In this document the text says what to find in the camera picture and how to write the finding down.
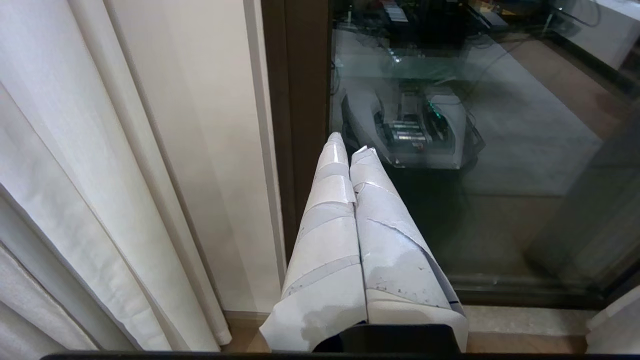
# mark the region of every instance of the brown door frame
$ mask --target brown door frame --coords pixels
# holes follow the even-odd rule
[[[328,136],[329,0],[262,0],[287,263]]]

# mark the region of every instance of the white wall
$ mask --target white wall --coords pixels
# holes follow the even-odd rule
[[[260,132],[265,101],[256,99],[243,2],[108,8],[223,309],[270,312],[284,273],[268,195],[277,180],[273,154],[263,153],[273,146]]]

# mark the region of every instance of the glass door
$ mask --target glass door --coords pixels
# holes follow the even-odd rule
[[[598,308],[637,272],[638,9],[333,2],[329,132],[376,148],[463,302]]]

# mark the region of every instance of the baseboard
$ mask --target baseboard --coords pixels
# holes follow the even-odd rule
[[[260,327],[269,313],[256,311],[224,311],[229,327]]]

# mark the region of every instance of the wooden floor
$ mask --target wooden floor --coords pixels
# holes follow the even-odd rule
[[[223,352],[270,352],[256,326],[231,326],[233,340]],[[521,354],[584,354],[583,336],[546,336],[528,334],[496,334],[472,332],[467,352]]]

